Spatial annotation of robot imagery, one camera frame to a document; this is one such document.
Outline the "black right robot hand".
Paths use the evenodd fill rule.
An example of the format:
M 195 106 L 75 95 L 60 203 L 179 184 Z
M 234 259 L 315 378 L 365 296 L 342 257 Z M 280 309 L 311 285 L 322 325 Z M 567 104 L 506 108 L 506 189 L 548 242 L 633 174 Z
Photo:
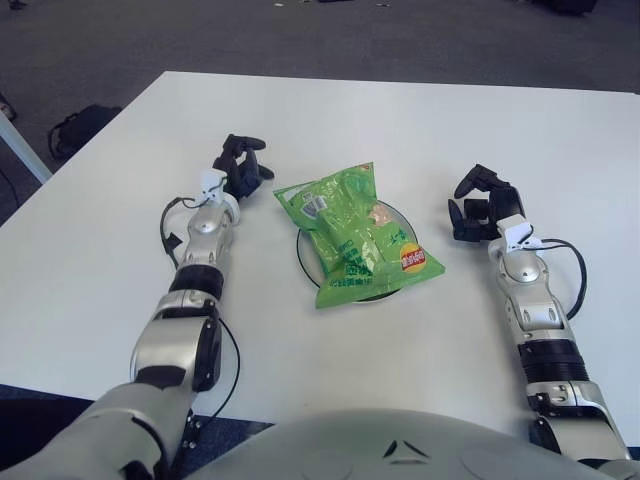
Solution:
M 525 216 L 518 190 L 480 164 L 460 181 L 448 200 L 448 211 L 453 238 L 472 243 L 498 239 L 498 221 Z

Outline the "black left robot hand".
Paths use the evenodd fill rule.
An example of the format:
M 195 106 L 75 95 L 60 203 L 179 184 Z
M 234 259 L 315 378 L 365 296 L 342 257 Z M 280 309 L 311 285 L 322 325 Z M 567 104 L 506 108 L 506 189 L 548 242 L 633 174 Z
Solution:
M 212 167 L 227 174 L 224 192 L 236 200 L 251 196 L 265 180 L 273 180 L 274 172 L 258 162 L 256 152 L 264 150 L 266 142 L 248 136 L 229 134 L 221 154 Z

